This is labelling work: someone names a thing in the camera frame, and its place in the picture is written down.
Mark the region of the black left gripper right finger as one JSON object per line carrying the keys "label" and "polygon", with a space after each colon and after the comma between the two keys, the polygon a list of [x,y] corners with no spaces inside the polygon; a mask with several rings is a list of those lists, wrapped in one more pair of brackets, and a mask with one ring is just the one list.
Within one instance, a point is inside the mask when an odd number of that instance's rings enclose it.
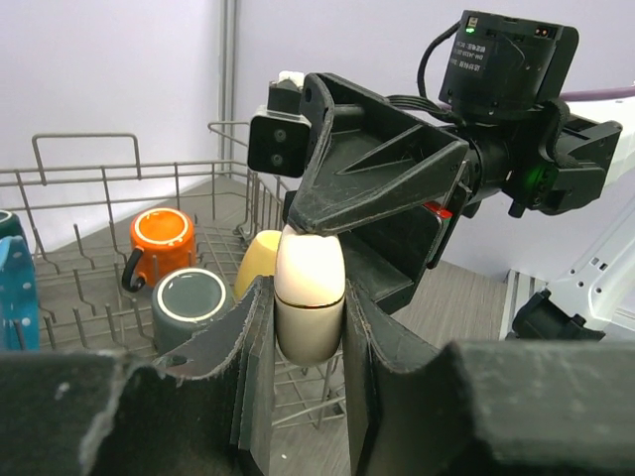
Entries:
{"label": "black left gripper right finger", "polygon": [[630,475],[630,342],[436,348],[357,285],[343,361],[355,475]]}

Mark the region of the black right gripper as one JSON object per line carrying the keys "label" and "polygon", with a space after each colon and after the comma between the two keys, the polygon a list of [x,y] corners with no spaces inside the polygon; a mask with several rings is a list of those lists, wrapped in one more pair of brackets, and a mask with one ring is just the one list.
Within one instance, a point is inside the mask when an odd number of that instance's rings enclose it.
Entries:
{"label": "black right gripper", "polygon": [[332,73],[305,78],[306,169],[284,196],[294,231],[339,238],[346,276],[382,310],[413,297],[458,218],[497,192],[511,158],[493,127],[436,127]]}

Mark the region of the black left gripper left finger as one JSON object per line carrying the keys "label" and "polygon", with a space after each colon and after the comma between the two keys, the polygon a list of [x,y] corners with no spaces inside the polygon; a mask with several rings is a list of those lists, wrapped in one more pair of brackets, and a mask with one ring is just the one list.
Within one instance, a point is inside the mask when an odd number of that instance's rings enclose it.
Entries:
{"label": "black left gripper left finger", "polygon": [[115,350],[1,357],[5,475],[265,475],[274,290],[154,362]]}

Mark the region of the beige earbud charging case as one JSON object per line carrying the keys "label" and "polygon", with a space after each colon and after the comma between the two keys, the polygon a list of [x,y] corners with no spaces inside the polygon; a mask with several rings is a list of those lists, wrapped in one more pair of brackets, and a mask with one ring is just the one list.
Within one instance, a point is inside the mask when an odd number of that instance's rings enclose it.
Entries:
{"label": "beige earbud charging case", "polygon": [[284,227],[274,274],[275,329],[289,362],[312,367],[334,355],[341,337],[345,282],[337,237]]}

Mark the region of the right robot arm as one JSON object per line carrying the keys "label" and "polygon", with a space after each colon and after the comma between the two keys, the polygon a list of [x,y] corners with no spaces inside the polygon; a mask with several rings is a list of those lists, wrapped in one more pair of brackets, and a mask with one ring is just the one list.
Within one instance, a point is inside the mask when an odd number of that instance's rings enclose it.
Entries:
{"label": "right robot arm", "polygon": [[506,194],[515,218],[598,199],[625,136],[623,122],[575,116],[562,98],[574,27],[467,10],[443,39],[437,101],[382,96],[332,73],[305,82],[312,129],[286,221],[340,236],[349,277],[386,312],[411,300],[485,198]]}

